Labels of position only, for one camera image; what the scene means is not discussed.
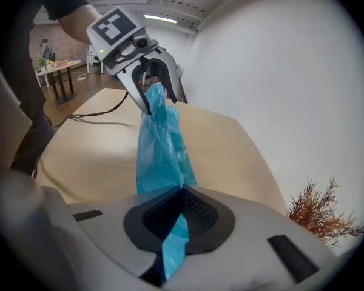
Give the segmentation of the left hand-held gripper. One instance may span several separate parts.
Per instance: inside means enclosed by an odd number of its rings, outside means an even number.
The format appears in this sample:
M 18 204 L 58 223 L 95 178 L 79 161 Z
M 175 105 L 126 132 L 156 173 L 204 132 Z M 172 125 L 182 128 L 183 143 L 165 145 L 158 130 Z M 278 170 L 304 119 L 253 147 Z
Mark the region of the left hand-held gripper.
M 160 80 L 168 97 L 176 103 L 180 96 L 180 80 L 174 58 L 165 50 L 157 49 L 158 41 L 146 32 L 146 26 L 122 7 L 105 13 L 87 29 L 89 41 L 108 73 L 117 76 L 135 104 L 145 114 L 151 114 L 149 102 L 140 87 L 138 75 L 145 68 Z

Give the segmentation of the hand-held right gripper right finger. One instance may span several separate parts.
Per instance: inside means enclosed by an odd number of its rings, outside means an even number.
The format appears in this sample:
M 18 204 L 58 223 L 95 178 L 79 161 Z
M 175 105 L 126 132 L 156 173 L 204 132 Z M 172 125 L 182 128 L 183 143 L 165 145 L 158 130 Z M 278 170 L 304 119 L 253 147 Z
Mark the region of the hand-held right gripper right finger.
M 199 192 L 235 215 L 230 237 L 214 251 L 187 256 L 166 283 L 167 291 L 283 290 L 295 284 L 268 239 L 285 235 L 319 269 L 334 260 L 323 242 L 278 211 L 214 190 Z

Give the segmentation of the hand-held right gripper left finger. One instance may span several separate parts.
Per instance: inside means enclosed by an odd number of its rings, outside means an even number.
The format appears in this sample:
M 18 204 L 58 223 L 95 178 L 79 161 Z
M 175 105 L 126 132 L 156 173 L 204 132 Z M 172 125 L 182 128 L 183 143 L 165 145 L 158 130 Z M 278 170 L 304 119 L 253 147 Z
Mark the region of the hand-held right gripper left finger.
M 69 208 L 97 248 L 129 274 L 171 277 L 181 266 L 179 187 Z

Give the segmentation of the teal plastic bag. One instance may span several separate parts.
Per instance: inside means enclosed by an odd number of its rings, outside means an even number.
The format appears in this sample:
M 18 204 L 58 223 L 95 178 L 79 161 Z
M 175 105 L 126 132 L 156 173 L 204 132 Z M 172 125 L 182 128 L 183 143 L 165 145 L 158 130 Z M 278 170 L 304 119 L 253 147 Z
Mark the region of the teal plastic bag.
M 196 186 L 194 171 L 179 127 L 179 111 L 166 104 L 161 83 L 145 93 L 151 114 L 141 115 L 136 158 L 136 191 L 152 192 L 164 187 Z M 189 241 L 187 221 L 182 213 L 171 224 L 162 243 L 163 273 L 169 280 L 186 256 Z

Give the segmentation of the person's left forearm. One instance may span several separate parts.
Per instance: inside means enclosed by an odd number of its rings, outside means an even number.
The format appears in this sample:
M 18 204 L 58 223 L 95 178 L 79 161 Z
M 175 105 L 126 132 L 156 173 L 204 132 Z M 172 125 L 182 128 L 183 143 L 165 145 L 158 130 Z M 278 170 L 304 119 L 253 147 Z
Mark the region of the person's left forearm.
M 86 4 L 58 19 L 58 23 L 71 38 L 90 45 L 86 29 L 100 18 L 101 14 L 93 6 Z

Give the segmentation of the white chair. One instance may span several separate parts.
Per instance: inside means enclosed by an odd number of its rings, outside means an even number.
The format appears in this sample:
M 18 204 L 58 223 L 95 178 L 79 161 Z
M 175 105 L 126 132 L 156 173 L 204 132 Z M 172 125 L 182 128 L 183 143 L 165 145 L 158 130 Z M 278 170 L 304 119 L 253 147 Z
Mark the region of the white chair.
M 87 73 L 90 73 L 90 66 L 94 64 L 100 65 L 100 73 L 103 74 L 104 71 L 104 65 L 99 59 L 96 51 L 93 49 L 93 47 L 90 45 L 87 51 Z

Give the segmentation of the ceiling tube light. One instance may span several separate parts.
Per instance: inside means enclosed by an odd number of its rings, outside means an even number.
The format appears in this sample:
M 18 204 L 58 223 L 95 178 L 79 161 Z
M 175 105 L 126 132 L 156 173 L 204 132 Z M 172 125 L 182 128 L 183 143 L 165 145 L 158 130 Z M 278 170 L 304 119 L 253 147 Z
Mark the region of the ceiling tube light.
M 154 16 L 154 15 L 144 15 L 144 17 L 146 19 L 151 19 L 151 20 L 156 20 L 156 21 L 161 21 L 161 22 L 167 22 L 167 23 L 171 23 L 171 24 L 176 24 L 177 21 L 174 19 L 170 19 L 170 18 L 165 18 L 162 16 Z

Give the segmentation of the brown dried plant white vase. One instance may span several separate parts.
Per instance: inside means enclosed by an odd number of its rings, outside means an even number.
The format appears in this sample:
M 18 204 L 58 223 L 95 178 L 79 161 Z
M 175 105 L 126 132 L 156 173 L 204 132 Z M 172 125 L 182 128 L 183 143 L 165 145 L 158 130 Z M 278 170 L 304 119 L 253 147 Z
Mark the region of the brown dried plant white vase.
M 364 236 L 364 225 L 356 223 L 355 213 L 346 216 L 336 208 L 336 190 L 339 184 L 335 178 L 329 180 L 326 189 L 322 190 L 313 180 L 292 197 L 286 209 L 287 217 L 311 232 L 329 248 L 339 248 L 339 239 L 352 236 Z

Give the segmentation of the long table with black legs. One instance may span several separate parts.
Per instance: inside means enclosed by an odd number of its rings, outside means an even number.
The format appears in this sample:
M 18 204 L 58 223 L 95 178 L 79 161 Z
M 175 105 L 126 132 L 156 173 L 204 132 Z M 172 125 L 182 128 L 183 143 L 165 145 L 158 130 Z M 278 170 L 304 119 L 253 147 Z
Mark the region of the long table with black legs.
M 81 60 L 76 61 L 60 61 L 54 67 L 48 68 L 49 64 L 46 63 L 44 67 L 35 70 L 36 80 L 41 86 L 40 77 L 44 77 L 47 88 L 52 88 L 55 104 L 61 105 L 72 100 L 75 97 L 72 81 L 72 67 L 77 66 L 81 63 Z M 67 80 L 69 82 L 70 91 L 67 93 L 64 87 L 64 81 L 62 78 L 62 72 L 66 70 Z

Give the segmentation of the person's black shirt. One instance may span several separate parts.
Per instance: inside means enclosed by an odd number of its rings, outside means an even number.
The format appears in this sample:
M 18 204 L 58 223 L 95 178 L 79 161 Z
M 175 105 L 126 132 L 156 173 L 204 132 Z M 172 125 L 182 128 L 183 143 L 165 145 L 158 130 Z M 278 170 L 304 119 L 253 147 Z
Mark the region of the person's black shirt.
M 7 0 L 0 9 L 0 68 L 20 108 L 32 121 L 13 159 L 11 168 L 31 175 L 35 162 L 53 136 L 44 116 L 45 96 L 36 80 L 29 53 L 30 31 L 41 7 L 51 20 L 59 20 L 87 0 Z

